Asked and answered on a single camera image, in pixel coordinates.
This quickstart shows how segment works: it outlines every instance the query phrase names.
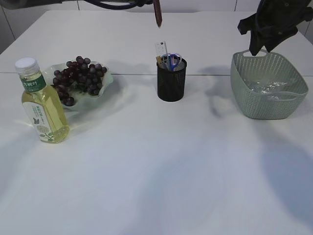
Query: black mesh pen holder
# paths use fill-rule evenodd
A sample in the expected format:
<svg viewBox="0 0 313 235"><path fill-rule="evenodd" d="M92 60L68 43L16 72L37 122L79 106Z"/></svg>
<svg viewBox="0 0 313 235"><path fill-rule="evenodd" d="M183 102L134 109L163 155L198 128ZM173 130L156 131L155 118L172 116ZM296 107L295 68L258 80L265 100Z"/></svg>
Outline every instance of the black mesh pen holder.
<svg viewBox="0 0 313 235"><path fill-rule="evenodd" d="M168 71L157 66L157 96L168 102L175 102L183 98L186 80L187 62L184 68L179 71Z"/></svg>

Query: white wall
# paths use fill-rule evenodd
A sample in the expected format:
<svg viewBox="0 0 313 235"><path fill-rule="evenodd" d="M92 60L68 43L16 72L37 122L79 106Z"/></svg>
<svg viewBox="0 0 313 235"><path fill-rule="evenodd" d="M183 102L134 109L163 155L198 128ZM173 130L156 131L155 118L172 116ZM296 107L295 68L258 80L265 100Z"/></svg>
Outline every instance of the white wall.
<svg viewBox="0 0 313 235"><path fill-rule="evenodd" d="M260 0L160 0L163 12L197 11L256 11ZM26 9L7 10L0 8L0 53L27 30L44 12L48 10L103 10L81 0L62 4L38 6ZM152 5L136 7L129 11L153 12ZM298 26L300 32L313 43L313 23L304 22Z"/></svg>
<svg viewBox="0 0 313 235"><path fill-rule="evenodd" d="M14 42L13 34L9 24L6 21L2 7L0 7L0 53L3 52L12 42Z"/></svg>

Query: bottle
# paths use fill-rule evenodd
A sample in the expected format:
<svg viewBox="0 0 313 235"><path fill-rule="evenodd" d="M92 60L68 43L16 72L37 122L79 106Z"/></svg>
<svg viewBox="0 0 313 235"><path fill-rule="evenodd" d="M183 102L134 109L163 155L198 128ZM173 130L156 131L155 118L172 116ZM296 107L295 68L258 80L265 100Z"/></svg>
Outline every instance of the bottle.
<svg viewBox="0 0 313 235"><path fill-rule="evenodd" d="M69 126L57 91L46 85L34 58L18 60L15 68L25 89L22 104L40 140L47 143L63 141Z"/></svg>

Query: bottle cap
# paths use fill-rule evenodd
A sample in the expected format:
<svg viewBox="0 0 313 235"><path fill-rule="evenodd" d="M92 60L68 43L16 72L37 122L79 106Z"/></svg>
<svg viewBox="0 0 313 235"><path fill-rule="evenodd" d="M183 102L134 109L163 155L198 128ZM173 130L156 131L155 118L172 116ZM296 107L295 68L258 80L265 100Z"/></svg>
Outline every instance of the bottle cap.
<svg viewBox="0 0 313 235"><path fill-rule="evenodd" d="M19 75L31 76L40 71L37 60L32 57L25 57L15 63L15 69Z"/></svg>

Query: blue scissors handle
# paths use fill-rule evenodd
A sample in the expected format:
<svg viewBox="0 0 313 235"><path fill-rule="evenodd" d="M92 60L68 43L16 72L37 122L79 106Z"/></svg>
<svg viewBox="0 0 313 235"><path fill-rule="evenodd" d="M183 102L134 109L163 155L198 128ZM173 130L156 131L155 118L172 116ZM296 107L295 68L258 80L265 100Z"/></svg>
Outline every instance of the blue scissors handle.
<svg viewBox="0 0 313 235"><path fill-rule="evenodd" d="M181 55L179 54L165 54L162 60L167 64L169 71L174 71L177 65L181 62Z"/></svg>

